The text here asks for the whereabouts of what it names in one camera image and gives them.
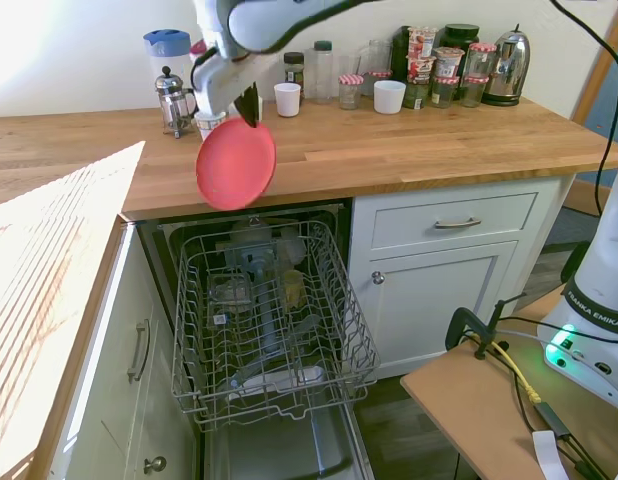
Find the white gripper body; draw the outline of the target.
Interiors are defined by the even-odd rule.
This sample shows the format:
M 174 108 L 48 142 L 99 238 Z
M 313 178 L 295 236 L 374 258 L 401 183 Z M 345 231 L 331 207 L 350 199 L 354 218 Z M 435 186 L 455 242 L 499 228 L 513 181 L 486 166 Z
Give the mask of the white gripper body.
M 264 57 L 248 55 L 233 61 L 219 53 L 205 53 L 193 65 L 193 90 L 198 109 L 215 116 L 256 82 L 264 72 Z

